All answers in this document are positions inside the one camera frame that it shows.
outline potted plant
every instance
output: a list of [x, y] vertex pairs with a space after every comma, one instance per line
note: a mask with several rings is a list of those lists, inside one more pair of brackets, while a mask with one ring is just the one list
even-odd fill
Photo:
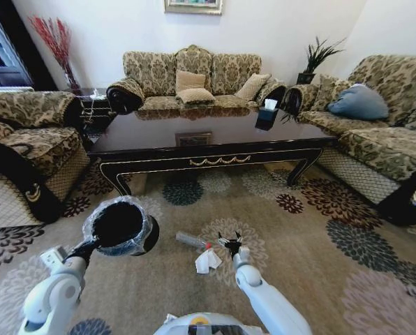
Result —
[[298, 74], [297, 84], [310, 84], [313, 77], [315, 77], [315, 69], [325, 61], [325, 59], [333, 54], [342, 52], [343, 50], [338, 50], [336, 47], [342, 43], [345, 39], [340, 40], [332, 45], [325, 46], [327, 39], [323, 42], [320, 42], [318, 36], [315, 37], [316, 45], [309, 44], [307, 50], [307, 67], [303, 73]]

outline floral carpet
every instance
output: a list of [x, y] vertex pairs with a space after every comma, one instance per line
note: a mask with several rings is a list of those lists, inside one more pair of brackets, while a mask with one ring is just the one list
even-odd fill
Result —
[[[384, 222], [358, 194], [315, 166], [287, 187], [290, 168], [148, 175], [138, 199], [160, 225], [157, 245], [142, 257], [94, 253], [68, 334], [153, 334], [167, 313], [198, 311], [262, 326], [235, 285], [228, 251], [214, 244], [223, 264], [196, 274], [198, 251], [174, 239], [183, 230], [211, 242], [218, 232], [233, 237], [238, 231], [252, 263], [314, 334], [416, 335], [416, 228]], [[59, 244], [76, 245], [85, 218], [115, 196], [94, 165], [62, 219], [0, 229], [0, 335], [17, 333], [24, 298], [48, 276], [38, 255]]]

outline painting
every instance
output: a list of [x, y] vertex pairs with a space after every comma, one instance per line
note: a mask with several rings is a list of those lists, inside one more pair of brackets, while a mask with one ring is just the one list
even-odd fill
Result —
[[222, 15], [223, 0], [164, 0], [165, 12]]
[[175, 134], [175, 144], [178, 147], [193, 147], [195, 145], [211, 144], [212, 133], [178, 133]]

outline tissue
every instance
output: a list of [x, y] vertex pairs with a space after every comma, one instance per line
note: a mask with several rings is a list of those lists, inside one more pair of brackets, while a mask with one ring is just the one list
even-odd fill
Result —
[[195, 269], [198, 274], [208, 274], [209, 268], [217, 269], [222, 260], [216, 255], [213, 248], [206, 250], [195, 260]]
[[265, 99], [265, 109], [274, 110], [278, 101], [273, 99]]

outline coffee table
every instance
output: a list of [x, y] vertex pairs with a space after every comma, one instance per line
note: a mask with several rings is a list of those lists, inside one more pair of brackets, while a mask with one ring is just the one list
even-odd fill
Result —
[[[123, 174], [299, 161], [287, 183], [298, 178], [336, 137], [298, 123], [279, 110], [270, 120], [254, 111], [241, 116], [145, 119], [118, 115], [89, 152], [100, 158], [103, 176], [121, 195], [131, 195]], [[177, 146], [176, 134], [211, 133], [210, 143]]]

